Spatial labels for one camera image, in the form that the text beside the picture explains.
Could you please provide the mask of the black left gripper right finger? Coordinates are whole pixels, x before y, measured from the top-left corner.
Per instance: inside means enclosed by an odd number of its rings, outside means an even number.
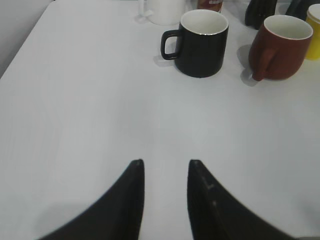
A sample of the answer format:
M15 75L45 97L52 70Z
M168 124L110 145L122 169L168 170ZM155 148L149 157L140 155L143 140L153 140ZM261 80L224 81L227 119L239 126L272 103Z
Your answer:
M187 210L195 240L291 240L233 197L201 160L188 165Z

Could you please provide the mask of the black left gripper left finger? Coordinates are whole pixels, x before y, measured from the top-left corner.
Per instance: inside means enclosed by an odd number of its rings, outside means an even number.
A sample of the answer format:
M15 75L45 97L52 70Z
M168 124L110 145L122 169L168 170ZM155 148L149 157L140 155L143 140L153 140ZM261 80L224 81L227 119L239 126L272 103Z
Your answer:
M44 240L137 240L144 212L145 167L130 162L122 175L88 209Z

